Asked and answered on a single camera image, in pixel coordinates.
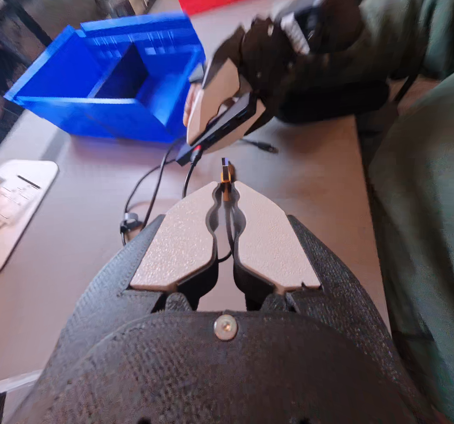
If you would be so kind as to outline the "person's green sweatshirt torso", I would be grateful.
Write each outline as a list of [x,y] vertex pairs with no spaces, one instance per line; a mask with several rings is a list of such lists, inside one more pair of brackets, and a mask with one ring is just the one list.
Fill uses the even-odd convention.
[[418,390],[453,423],[453,74],[397,117],[368,178],[394,343]]

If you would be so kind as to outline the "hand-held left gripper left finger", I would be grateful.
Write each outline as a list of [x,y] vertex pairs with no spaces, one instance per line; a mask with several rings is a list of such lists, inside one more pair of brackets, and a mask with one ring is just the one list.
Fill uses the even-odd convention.
[[218,280],[219,184],[212,181],[176,203],[134,273],[131,289],[182,293],[192,308]]

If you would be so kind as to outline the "blue plastic bin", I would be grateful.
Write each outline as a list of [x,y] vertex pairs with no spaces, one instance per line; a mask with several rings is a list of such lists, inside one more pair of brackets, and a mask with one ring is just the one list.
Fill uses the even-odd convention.
[[75,136],[172,142],[206,56],[182,12],[67,26],[5,98]]

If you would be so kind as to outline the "person's right hand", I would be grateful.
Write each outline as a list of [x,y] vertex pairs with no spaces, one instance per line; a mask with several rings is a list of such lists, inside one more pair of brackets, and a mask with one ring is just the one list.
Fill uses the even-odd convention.
[[197,106],[203,97],[203,89],[200,82],[193,82],[190,85],[183,111],[183,125],[187,128],[194,112],[193,107]]

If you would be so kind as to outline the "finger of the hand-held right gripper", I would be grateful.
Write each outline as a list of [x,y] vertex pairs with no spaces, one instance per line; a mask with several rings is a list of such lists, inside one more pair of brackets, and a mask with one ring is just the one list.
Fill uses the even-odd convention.
[[241,47],[246,34],[238,27],[215,51],[208,61],[201,82],[203,97],[191,115],[186,128],[186,142],[192,144],[218,115],[220,107],[230,98],[250,91],[250,84],[241,74]]
[[227,148],[236,141],[240,140],[247,131],[258,121],[265,112],[266,107],[261,99],[256,101],[255,113],[251,116],[246,114],[240,116],[229,116],[229,120],[225,121],[217,128],[210,140],[207,141],[208,148]]

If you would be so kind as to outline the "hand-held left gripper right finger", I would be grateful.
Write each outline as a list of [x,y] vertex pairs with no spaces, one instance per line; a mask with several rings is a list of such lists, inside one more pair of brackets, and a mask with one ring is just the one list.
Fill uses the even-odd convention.
[[263,194],[232,185],[233,277],[247,308],[271,294],[319,290],[321,280],[285,211]]

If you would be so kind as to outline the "small black USB hub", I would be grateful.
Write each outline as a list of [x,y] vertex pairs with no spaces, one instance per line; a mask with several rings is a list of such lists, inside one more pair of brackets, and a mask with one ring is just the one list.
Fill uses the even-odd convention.
[[256,95],[244,94],[229,109],[216,116],[192,144],[183,145],[176,158],[177,164],[188,164],[198,147],[201,147],[202,153],[212,153],[241,139],[264,110]]

